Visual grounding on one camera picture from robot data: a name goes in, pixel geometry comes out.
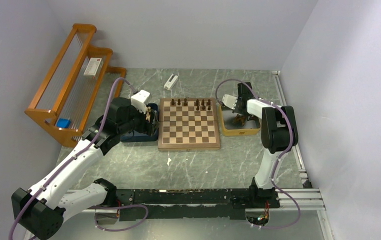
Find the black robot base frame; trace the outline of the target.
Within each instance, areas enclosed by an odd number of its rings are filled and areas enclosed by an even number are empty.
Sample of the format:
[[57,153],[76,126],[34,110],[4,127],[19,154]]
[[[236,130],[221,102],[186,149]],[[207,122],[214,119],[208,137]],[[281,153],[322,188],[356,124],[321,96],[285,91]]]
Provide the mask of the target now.
[[277,209],[274,188],[117,189],[109,190],[103,207],[125,207],[121,221],[182,218],[229,218],[246,220],[246,210]]

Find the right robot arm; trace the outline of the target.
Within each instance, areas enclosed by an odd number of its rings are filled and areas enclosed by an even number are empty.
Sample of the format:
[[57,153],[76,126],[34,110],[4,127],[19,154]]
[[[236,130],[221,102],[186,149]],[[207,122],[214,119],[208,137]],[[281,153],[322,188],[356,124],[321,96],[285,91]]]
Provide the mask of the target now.
[[268,199],[266,189],[278,189],[277,171],[284,156],[298,143],[295,112],[291,106],[280,106],[255,95],[250,82],[238,83],[238,97],[232,110],[245,117],[260,120],[261,143],[264,154],[254,177],[256,189],[248,194],[254,207],[261,207]]

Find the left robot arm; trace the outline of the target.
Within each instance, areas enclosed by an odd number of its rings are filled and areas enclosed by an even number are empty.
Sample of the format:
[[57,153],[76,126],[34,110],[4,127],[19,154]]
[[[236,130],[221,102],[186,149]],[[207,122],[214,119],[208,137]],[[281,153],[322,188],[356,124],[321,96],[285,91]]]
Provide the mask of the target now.
[[147,133],[153,128],[154,113],[148,109],[149,97],[110,99],[105,112],[81,137],[71,153],[46,177],[28,190],[18,188],[11,196],[14,223],[8,238],[18,224],[36,238],[51,238],[72,216],[93,207],[118,207],[117,188],[99,178],[70,196],[67,190],[96,161],[104,157],[121,137],[134,131]]

